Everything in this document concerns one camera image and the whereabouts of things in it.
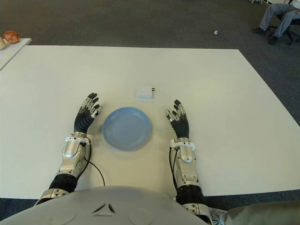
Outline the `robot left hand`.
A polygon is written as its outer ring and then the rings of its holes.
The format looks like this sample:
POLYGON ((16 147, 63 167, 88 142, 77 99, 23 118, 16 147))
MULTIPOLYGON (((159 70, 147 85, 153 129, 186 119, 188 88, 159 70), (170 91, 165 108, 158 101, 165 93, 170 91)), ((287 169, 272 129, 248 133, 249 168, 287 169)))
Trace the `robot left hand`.
POLYGON ((82 102, 74 121, 74 132, 87 133, 95 118, 102 112, 103 107, 98 102, 97 93, 89 94, 82 102))

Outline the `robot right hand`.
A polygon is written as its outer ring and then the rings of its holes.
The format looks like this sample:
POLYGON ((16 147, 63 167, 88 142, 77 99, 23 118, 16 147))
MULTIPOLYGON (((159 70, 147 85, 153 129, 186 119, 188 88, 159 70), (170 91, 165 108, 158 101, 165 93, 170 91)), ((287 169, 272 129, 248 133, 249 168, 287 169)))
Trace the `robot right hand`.
POLYGON ((174 110, 172 112, 166 109, 166 118, 169 120, 177 138, 189 139, 189 122, 184 106, 179 100, 176 99, 174 101, 173 108, 174 110))

